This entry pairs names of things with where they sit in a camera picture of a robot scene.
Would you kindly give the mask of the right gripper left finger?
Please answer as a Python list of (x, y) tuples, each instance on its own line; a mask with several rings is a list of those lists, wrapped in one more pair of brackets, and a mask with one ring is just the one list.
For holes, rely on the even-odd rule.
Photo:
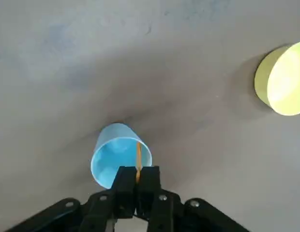
[(81, 204), (65, 198), (9, 228), (10, 232), (113, 232), (118, 219), (135, 213), (134, 167), (120, 167), (111, 189)]

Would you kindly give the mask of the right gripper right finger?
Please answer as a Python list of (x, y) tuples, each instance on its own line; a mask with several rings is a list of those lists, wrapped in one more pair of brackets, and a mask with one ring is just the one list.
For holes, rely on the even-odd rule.
[(158, 166), (144, 167), (137, 184), (137, 214), (148, 232), (247, 232), (248, 229), (201, 198), (182, 203), (161, 187)]

